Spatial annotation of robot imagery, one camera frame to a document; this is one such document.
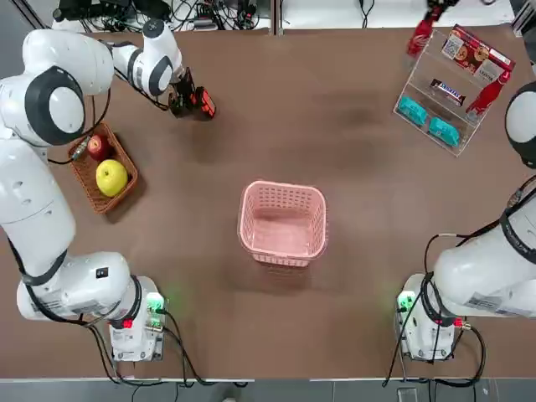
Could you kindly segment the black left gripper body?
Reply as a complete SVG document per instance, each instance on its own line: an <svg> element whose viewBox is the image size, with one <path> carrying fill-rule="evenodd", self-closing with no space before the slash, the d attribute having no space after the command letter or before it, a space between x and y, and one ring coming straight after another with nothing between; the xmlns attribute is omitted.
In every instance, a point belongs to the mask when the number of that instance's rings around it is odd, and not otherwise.
<svg viewBox="0 0 536 402"><path fill-rule="evenodd" d="M186 68L178 77L178 80L172 83L175 96L180 101L195 101L195 84L190 68Z"/></svg>

